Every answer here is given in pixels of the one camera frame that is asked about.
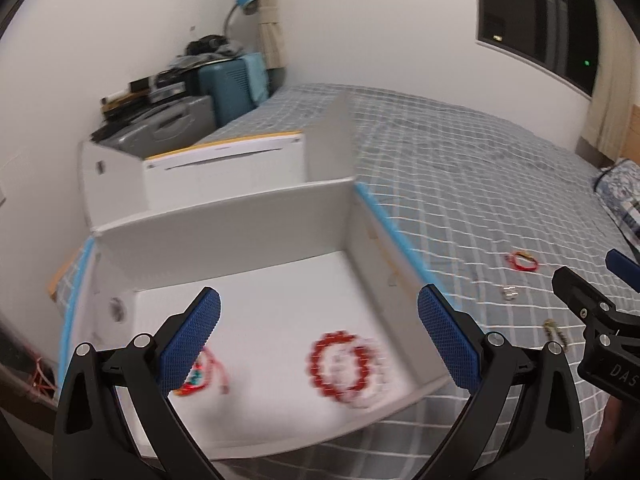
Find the beige curtain left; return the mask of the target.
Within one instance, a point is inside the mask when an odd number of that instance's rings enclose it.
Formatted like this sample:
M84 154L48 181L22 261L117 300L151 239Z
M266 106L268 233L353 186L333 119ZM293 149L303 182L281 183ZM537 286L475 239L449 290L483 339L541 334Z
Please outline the beige curtain left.
M280 24L279 0L258 0L258 39L268 70L286 66L286 49Z

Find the white pearl cluster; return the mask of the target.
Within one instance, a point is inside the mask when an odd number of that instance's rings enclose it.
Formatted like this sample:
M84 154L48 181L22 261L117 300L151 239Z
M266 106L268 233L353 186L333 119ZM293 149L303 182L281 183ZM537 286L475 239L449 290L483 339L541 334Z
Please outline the white pearl cluster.
M518 289L515 286L503 286L501 292L505 300L514 301L518 298Z

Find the dark window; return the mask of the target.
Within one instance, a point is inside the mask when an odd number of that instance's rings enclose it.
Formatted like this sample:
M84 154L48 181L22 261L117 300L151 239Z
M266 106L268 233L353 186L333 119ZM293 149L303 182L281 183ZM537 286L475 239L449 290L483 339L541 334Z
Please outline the dark window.
M596 0L478 0L478 39L592 95L599 61Z

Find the blue plaid pillow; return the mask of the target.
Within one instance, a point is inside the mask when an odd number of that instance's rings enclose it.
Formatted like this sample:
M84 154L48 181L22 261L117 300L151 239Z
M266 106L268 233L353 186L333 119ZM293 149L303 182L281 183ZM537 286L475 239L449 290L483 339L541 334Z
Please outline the blue plaid pillow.
M593 192L627 243L639 251L640 167L622 158L603 170L593 182Z

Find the teal suitcase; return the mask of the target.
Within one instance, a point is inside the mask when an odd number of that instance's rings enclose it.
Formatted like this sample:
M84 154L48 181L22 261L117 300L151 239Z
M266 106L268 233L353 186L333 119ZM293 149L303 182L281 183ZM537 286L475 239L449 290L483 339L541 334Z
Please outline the teal suitcase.
M269 78L259 52L219 61L198 70L201 94L210 96L217 128L233 122L269 99Z

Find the beige curtain right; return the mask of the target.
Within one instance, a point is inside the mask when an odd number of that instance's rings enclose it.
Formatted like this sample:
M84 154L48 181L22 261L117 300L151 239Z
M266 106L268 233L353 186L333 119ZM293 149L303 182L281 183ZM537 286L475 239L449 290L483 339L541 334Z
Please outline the beige curtain right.
M596 82L582 140L608 159L616 160L624 147L637 79L636 38L626 25L604 23Z

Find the grey checked bed sheet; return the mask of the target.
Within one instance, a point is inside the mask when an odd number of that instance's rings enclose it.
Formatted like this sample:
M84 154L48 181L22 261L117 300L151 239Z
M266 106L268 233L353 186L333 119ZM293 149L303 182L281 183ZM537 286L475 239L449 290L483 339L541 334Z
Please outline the grey checked bed sheet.
M345 91L357 126L358 179L403 232L455 307L512 344L547 342L544 322L566 338L582 410L588 467L614 445L619 408L580 379L582 323L553 295L551 277L568 266L639 314L639 298L606 270L605 254L630 256L594 195L599 170L524 128L477 110L364 87L303 84L283 88L257 110L201 143L300 130ZM534 273L513 270L506 255L524 250ZM518 298L505 300L503 286ZM435 452L468 394L453 383L366 429L301 451L226 466L235 479L409 479Z

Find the red cord bracelet wooden tag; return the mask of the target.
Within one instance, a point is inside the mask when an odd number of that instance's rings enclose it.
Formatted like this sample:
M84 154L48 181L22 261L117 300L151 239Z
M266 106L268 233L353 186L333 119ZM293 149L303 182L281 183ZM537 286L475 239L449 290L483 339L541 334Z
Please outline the red cord bracelet wooden tag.
M192 396L216 385L221 394L230 392L230 380L224 364L216 359L213 352L203 347L194 361L182 385L175 390L177 396Z

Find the blue yellow cardboard box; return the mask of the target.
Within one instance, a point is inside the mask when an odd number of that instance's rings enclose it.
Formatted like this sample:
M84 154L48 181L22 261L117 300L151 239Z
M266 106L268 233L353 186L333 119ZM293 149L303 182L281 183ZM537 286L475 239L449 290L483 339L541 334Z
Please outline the blue yellow cardboard box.
M340 93L296 133L149 160L82 144L91 235L60 363L83 342L111 349L153 333L216 289L207 345L230 392L172 401L212 460L341 437L447 385L416 306L432 276L357 182L354 132Z

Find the beige curtain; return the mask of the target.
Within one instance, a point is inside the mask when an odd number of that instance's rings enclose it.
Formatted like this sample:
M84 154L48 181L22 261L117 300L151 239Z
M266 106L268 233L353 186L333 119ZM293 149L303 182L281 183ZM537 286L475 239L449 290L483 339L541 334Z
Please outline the beige curtain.
M286 49L280 24L279 0L258 0L258 39L268 70L286 66Z
M608 159L616 160L624 147L637 79L636 38L626 25L604 23L596 82L582 140Z

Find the grey suitcase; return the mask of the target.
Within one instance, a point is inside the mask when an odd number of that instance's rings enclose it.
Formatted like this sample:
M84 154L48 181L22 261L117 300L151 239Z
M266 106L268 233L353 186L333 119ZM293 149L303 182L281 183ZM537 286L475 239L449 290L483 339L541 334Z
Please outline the grey suitcase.
M91 141L146 159L188 148L215 130L212 99L185 98L157 105L124 124L105 125Z

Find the blue desk lamp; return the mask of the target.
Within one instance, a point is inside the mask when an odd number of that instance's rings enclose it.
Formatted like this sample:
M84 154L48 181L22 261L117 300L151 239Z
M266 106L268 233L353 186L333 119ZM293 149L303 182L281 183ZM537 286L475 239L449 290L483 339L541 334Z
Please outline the blue desk lamp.
M224 36L228 40L231 39L230 26L236 12L241 12L243 15L254 15L258 12L258 8L259 0L233 0L233 6L224 19Z

